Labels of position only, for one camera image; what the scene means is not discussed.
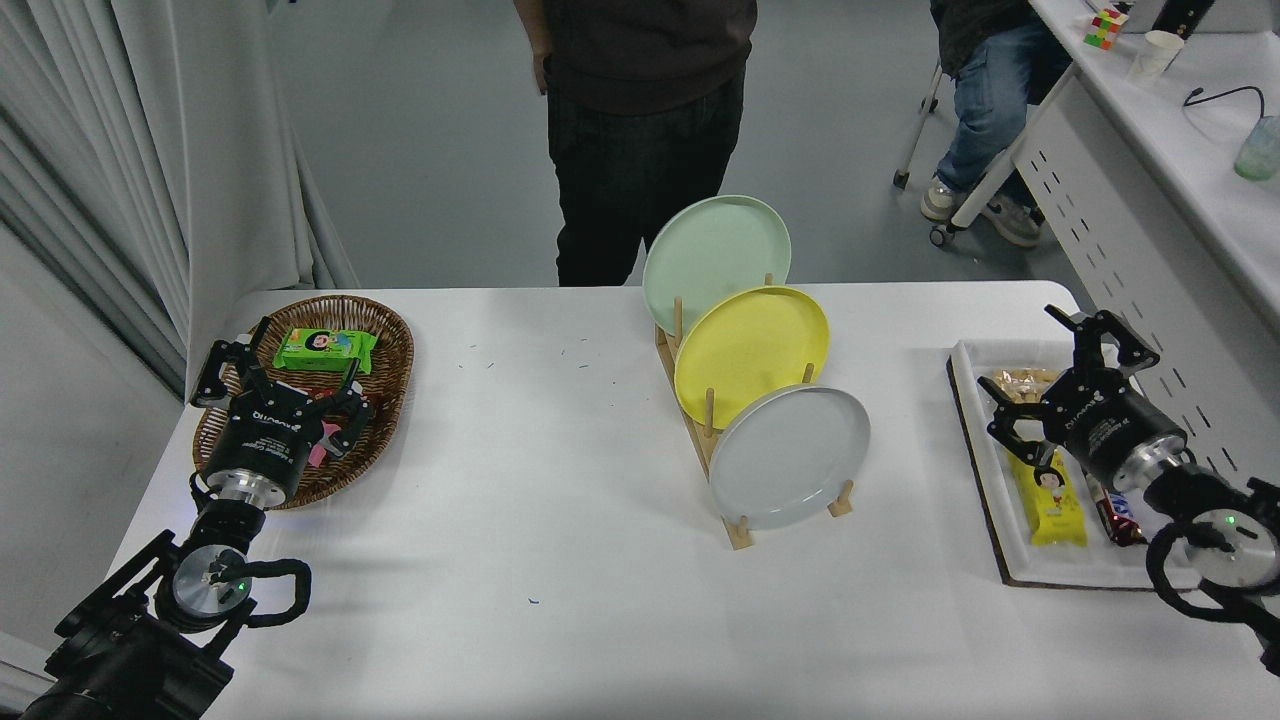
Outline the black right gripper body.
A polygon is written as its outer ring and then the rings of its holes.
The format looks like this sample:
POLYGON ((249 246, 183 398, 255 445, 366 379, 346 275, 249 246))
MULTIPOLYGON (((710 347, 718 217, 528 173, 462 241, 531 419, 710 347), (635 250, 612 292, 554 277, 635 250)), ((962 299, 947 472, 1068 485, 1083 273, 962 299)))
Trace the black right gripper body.
POLYGON ((1146 488, 1181 462, 1183 429, 1129 386, 1048 391, 1048 439, 1108 488, 1146 488))

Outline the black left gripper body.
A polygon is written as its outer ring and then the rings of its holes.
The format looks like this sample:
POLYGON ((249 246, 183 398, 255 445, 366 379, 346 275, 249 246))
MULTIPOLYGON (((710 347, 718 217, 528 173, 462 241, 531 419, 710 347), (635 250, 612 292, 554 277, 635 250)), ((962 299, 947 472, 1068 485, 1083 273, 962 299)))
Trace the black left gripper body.
POLYGON ((224 471, 248 471, 276 486, 297 486, 311 448, 323 437, 323 415, 307 395, 276 389, 271 397, 246 391, 230 402, 230 418, 210 459, 204 479, 224 471))

